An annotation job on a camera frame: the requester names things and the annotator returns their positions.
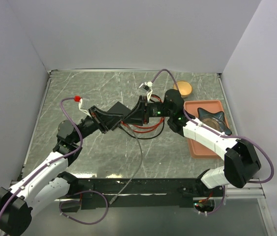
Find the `black network switch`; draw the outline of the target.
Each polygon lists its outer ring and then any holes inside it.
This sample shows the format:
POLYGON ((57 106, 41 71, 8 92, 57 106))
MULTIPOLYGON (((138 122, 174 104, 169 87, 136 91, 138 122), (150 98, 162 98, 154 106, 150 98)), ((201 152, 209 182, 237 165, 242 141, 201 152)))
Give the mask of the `black network switch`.
POLYGON ((123 105, 121 102, 116 102, 107 112, 112 114, 121 114, 124 117, 130 113, 131 109, 123 105))

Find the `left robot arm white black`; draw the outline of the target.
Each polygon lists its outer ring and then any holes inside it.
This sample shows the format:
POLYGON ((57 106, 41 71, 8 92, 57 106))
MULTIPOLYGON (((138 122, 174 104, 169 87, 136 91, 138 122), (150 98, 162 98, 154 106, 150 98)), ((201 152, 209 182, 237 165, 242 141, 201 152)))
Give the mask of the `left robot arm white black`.
POLYGON ((95 106, 75 124, 70 117, 58 126, 57 144, 47 158, 24 179, 9 188, 0 187, 0 236, 20 236, 36 213, 53 200, 77 195, 77 179, 65 170, 79 156, 83 139, 96 130, 103 133, 123 120, 122 114, 104 112, 95 106))

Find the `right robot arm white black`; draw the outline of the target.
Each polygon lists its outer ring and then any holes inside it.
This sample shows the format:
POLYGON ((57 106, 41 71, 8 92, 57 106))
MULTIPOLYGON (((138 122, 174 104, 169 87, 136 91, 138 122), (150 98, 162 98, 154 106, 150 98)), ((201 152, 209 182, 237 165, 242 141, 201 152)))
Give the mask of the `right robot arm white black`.
POLYGON ((243 188, 261 169, 251 142, 227 136, 187 113, 178 90, 167 90, 163 102, 150 103, 146 96, 140 96, 123 122, 143 125, 152 117, 167 117, 173 132, 202 144, 224 161, 222 167, 209 169, 199 176, 196 191, 201 196, 207 196, 213 188, 227 184, 243 188))

